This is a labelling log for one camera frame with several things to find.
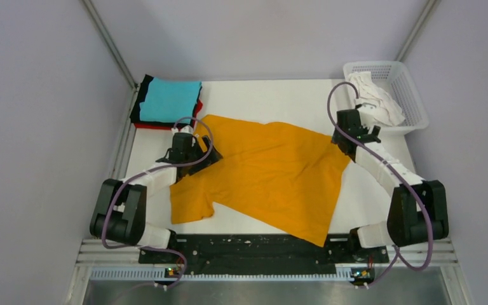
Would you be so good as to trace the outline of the yellow t-shirt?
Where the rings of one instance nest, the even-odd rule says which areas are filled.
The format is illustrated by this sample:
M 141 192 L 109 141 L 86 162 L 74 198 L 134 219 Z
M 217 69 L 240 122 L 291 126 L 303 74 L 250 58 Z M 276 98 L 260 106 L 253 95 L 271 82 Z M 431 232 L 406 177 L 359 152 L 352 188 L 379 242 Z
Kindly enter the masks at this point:
M 170 188 L 173 224 L 209 218 L 218 203 L 324 245 L 350 162 L 329 136 L 215 115 L 205 116 L 196 132 L 213 134 L 222 159 Z

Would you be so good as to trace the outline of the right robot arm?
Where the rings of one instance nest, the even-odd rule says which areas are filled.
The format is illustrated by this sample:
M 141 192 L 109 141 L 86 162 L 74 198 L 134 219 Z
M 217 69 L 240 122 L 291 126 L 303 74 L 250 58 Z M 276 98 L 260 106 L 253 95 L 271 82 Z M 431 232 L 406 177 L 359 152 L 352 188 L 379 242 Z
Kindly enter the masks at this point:
M 376 247 L 404 247 L 449 235 L 444 185 L 438 180 L 424 180 L 406 168 L 386 150 L 379 133 L 378 126 L 362 124 L 359 110 L 337 112 L 332 143 L 371 174 L 390 196 L 386 220 L 350 231 L 347 253 L 356 262 L 365 261 Z

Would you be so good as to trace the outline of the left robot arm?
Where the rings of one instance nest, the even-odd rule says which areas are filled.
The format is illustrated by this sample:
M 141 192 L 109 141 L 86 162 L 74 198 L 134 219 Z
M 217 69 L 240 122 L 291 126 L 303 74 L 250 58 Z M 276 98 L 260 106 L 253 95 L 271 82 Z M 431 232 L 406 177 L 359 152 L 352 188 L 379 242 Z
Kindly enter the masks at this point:
M 174 232 L 147 223 L 151 209 L 147 200 L 222 158 L 209 136 L 175 133 L 171 147 L 150 168 L 129 178 L 103 181 L 90 221 L 91 235 L 128 246 L 151 247 L 162 262 L 174 261 L 179 252 L 171 241 Z

